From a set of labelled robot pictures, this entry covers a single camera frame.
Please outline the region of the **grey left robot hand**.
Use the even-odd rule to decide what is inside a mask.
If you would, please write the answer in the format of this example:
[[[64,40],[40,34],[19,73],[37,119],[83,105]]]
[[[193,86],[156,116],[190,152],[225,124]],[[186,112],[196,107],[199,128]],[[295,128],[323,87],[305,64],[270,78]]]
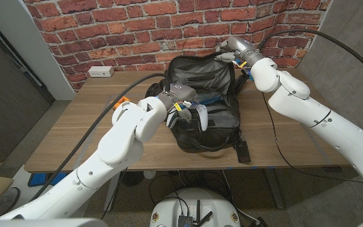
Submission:
[[[192,121],[190,109],[194,109],[198,104],[198,94],[195,89],[184,84],[171,84],[170,97],[173,104],[172,110],[188,123]]]

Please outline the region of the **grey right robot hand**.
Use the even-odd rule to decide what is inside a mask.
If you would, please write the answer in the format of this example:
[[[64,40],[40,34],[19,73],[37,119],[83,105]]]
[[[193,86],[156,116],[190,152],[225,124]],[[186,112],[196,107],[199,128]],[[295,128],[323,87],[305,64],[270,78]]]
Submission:
[[[214,57],[215,61],[233,62],[239,59],[248,67],[264,58],[253,44],[239,37],[229,37],[217,47],[216,52],[219,54]]]

